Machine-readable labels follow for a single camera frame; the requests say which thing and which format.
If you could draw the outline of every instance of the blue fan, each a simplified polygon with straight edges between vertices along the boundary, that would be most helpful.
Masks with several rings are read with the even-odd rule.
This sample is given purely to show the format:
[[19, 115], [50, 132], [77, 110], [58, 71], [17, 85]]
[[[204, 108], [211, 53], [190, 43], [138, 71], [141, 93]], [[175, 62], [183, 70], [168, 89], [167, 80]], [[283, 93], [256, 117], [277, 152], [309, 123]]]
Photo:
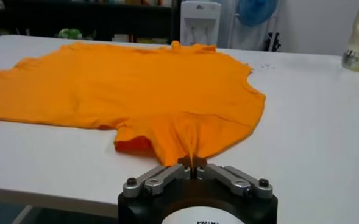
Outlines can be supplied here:
[[278, 0], [239, 0], [238, 19], [245, 26], [257, 26], [272, 16]]

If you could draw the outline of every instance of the white label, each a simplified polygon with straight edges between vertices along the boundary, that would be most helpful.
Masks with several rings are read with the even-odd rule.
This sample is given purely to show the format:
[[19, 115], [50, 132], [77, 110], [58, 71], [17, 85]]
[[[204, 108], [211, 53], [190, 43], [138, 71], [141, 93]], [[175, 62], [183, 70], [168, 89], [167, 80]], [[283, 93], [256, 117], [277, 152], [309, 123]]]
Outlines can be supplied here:
[[178, 210], [167, 216], [162, 224], [244, 224], [223, 210], [196, 206]]

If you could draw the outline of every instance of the green object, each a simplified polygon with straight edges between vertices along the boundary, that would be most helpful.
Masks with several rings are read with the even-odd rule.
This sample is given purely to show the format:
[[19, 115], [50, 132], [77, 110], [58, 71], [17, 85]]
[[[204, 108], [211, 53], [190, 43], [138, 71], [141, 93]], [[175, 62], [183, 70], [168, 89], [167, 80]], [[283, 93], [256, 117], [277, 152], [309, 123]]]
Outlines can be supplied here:
[[82, 32], [78, 29], [64, 28], [57, 36], [63, 39], [83, 39]]

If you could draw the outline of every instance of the bolt head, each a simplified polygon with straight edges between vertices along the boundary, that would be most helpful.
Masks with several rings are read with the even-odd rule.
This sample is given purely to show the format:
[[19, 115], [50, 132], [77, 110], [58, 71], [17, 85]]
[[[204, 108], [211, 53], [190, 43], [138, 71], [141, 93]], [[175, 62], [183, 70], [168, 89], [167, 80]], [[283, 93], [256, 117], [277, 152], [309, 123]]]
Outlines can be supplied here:
[[269, 180], [267, 179], [259, 179], [259, 186], [261, 187], [268, 187], [269, 186]]
[[137, 180], [136, 180], [136, 178], [134, 178], [134, 177], [130, 177], [130, 178], [128, 178], [128, 180], [126, 181], [126, 184], [127, 184], [128, 186], [134, 186], [134, 185], [137, 184]]

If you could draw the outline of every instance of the metal bracket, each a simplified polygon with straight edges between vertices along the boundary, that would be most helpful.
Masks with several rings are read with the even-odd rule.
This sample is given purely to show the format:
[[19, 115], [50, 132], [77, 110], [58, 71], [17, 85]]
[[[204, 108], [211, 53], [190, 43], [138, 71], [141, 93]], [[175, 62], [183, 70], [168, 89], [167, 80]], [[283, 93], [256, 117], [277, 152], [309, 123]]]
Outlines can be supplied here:
[[[197, 179], [215, 179], [239, 196], [253, 195], [262, 199], [272, 198], [272, 186], [266, 179], [256, 179], [232, 166], [219, 167], [207, 164], [197, 167]], [[125, 197], [134, 198], [146, 189], [151, 195], [161, 194], [164, 187], [175, 179], [189, 179], [191, 169], [178, 163], [171, 167], [157, 166], [138, 178], [129, 178], [123, 186]]]
[[141, 194], [142, 189], [147, 189], [152, 195], [163, 192], [164, 187], [173, 179], [190, 178], [190, 168], [182, 164], [171, 167], [157, 166], [138, 178], [129, 178], [123, 186], [123, 195], [135, 198]]

